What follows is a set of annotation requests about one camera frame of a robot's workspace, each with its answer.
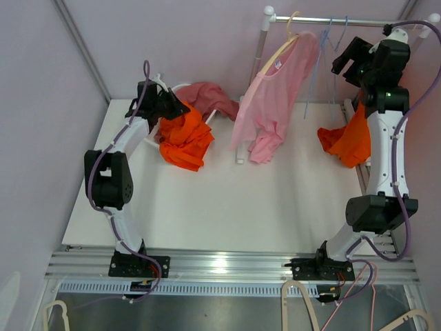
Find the orange t shirt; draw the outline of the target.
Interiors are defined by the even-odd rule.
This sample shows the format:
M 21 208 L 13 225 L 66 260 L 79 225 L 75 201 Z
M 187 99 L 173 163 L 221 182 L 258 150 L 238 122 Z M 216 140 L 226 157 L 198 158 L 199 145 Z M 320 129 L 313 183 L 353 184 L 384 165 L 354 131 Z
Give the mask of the orange t shirt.
M 317 135 L 323 150 L 336 156 L 347 168 L 354 168 L 371 156 L 365 105 L 361 101 L 346 126 L 333 130 L 319 128 Z
M 159 152 L 166 162 L 198 172 L 204 166 L 203 158 L 214 137 L 201 113 L 185 101 L 183 105 L 189 112 L 172 120 L 160 120 Z

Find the dusty rose t shirt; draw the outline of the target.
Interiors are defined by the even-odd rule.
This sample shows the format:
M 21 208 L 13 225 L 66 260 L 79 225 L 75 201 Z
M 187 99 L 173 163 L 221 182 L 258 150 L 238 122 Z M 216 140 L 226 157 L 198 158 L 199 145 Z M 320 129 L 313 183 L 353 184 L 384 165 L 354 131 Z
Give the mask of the dusty rose t shirt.
M 185 101 L 197 109 L 205 123 L 214 112 L 219 112 L 223 117 L 232 121 L 236 119 L 238 113 L 238 102 L 230 99 L 227 93 L 215 83 L 191 83 L 176 92 L 176 96 L 180 101 Z M 159 145 L 158 131 L 154 135 L 154 142 Z

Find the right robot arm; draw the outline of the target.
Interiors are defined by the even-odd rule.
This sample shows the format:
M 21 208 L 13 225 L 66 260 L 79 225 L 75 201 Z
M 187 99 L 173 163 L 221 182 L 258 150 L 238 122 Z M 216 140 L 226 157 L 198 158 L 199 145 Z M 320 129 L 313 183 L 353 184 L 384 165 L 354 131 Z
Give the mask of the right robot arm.
M 348 200 L 346 223 L 316 252 L 314 272 L 329 279 L 349 266 L 352 254 L 373 238 L 403 225 L 404 251 L 411 238 L 410 218 L 418 200 L 409 197 L 404 171 L 404 134 L 409 115 L 409 91 L 399 85 L 410 59 L 408 35 L 403 29 L 372 45 L 356 37 L 337 57 L 331 71 L 360 88 L 360 102 L 370 135 L 371 169 L 362 196 Z

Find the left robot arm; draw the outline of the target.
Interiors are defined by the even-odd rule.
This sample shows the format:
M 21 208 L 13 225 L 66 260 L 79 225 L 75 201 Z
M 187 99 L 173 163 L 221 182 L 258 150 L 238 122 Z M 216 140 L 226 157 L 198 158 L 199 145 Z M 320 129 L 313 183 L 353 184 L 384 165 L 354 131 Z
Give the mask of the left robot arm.
M 132 216 L 134 182 L 129 160 L 159 120 L 176 119 L 189 112 L 158 77 L 139 82 L 137 89 L 125 124 L 109 146 L 88 150 L 84 155 L 86 197 L 94 210 L 107 217 L 115 238 L 115 255 L 125 259 L 124 268 L 134 277 L 145 274 L 153 258 L 147 256 Z

